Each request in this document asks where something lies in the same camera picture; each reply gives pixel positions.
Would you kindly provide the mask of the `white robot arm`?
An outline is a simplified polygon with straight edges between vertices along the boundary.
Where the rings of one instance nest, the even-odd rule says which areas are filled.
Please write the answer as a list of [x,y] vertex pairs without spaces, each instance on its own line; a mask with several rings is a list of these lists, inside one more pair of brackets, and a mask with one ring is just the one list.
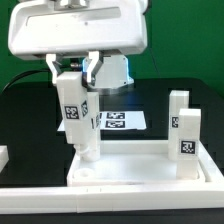
[[56,79],[64,58],[81,58],[83,84],[112,94],[134,83],[129,55],[147,47],[150,0],[19,0],[8,47],[23,60],[44,59]]

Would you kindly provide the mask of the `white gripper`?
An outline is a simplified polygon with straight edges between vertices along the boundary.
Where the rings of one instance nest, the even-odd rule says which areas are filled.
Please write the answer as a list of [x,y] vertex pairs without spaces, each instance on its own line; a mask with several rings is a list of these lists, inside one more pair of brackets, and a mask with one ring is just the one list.
[[8,47],[46,63],[55,84],[64,58],[84,57],[82,85],[93,87],[102,53],[140,54],[147,46],[148,0],[28,0],[11,13]]

